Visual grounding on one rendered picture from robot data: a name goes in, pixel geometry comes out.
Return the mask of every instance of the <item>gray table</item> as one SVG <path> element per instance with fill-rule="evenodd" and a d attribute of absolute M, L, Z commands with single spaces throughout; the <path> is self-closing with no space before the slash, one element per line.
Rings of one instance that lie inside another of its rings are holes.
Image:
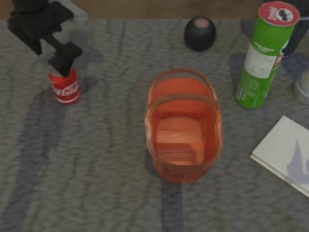
<path fill-rule="evenodd" d="M 96 20 L 66 30 L 84 49 L 83 98 L 56 102 L 44 63 L 0 23 L 0 232 L 307 232 L 309 200 L 249 158 L 287 115 L 309 128 L 291 95 L 309 38 L 285 60 L 266 104 L 233 101 L 252 20 L 217 20 L 210 51 L 183 45 L 187 20 Z M 174 185 L 152 167 L 143 116 L 152 79 L 191 68 L 213 83 L 223 112 L 221 159 L 200 180 Z"/>

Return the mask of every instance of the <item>black sphere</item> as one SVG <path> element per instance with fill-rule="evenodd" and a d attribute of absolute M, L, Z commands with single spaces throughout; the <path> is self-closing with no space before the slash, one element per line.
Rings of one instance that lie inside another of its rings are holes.
<path fill-rule="evenodd" d="M 192 50 L 202 52 L 212 46 L 216 33 L 216 27 L 210 19 L 195 17 L 185 27 L 184 41 Z"/>

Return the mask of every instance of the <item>red soda can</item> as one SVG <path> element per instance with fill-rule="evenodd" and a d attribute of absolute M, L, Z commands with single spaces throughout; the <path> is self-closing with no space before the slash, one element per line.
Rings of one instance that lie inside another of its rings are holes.
<path fill-rule="evenodd" d="M 81 89 L 74 69 L 71 69 L 68 77 L 63 77 L 53 70 L 49 72 L 49 80 L 54 89 L 55 96 L 61 104 L 74 104 L 81 98 Z"/>

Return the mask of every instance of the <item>orange plastic bucket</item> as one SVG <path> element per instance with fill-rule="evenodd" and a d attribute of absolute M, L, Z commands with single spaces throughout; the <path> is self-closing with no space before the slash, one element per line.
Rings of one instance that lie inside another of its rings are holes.
<path fill-rule="evenodd" d="M 198 72 L 175 69 L 154 80 L 148 93 L 145 126 L 154 166 L 169 182 L 195 181 L 219 157 L 220 106 L 212 85 Z"/>

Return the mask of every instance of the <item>stack of paper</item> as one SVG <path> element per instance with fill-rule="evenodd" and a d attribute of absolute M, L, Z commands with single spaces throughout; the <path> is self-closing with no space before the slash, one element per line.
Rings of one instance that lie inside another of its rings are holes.
<path fill-rule="evenodd" d="M 283 116 L 251 158 L 309 197 L 309 131 Z"/>

